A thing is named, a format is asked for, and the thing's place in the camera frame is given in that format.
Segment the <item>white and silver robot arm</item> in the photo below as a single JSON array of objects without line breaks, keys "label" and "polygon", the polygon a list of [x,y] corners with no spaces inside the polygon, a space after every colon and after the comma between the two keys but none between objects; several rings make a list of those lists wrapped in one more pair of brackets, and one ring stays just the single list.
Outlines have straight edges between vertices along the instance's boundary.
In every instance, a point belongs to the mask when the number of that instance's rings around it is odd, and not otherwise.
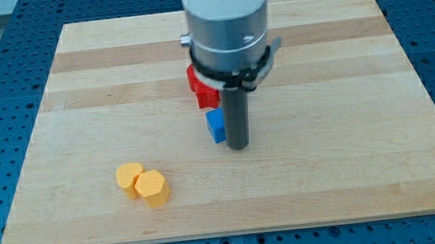
[{"label": "white and silver robot arm", "polygon": [[267,47],[267,0],[181,0],[193,63],[228,72],[258,62]]}]

